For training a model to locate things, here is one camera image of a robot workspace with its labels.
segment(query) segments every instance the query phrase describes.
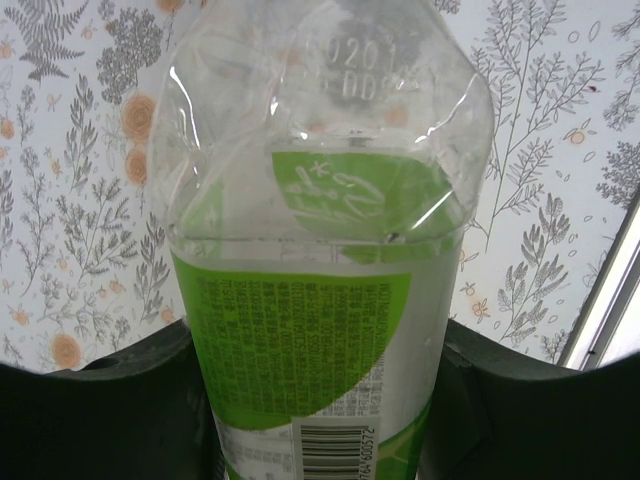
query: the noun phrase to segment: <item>barcode number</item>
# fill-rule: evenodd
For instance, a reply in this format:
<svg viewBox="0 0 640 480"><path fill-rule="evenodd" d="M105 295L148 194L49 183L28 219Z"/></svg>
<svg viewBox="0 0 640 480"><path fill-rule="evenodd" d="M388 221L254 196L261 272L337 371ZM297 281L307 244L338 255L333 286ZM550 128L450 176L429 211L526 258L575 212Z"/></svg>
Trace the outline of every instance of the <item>barcode number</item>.
<svg viewBox="0 0 640 480"><path fill-rule="evenodd" d="M316 417L294 420L293 425L298 473L296 478L375 479L377 419Z"/></svg>

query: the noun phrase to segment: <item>wallpaper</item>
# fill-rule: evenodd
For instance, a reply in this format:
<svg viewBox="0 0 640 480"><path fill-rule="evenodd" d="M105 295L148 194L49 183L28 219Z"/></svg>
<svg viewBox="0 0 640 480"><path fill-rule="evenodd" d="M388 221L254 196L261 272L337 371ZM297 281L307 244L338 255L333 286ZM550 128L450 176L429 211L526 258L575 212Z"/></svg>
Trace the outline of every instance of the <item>wallpaper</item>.
<svg viewBox="0 0 640 480"><path fill-rule="evenodd" d="M183 314L146 143L202 3L2 3L0 361L81 368ZM434 3L496 113L452 315L556 362L640 183L640 1Z"/></svg>

